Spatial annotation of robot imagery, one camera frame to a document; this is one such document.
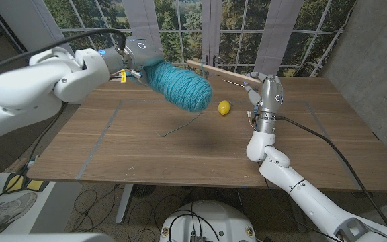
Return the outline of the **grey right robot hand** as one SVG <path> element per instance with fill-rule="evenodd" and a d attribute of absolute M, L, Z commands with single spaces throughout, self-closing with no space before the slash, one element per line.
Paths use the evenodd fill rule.
<path fill-rule="evenodd" d="M 261 93 L 258 93 L 247 82 L 244 82 L 249 101 L 254 105 L 253 127 L 257 132 L 274 134 L 275 117 L 284 99 L 284 89 L 280 78 L 260 72 L 250 72 L 247 76 L 262 83 Z"/>

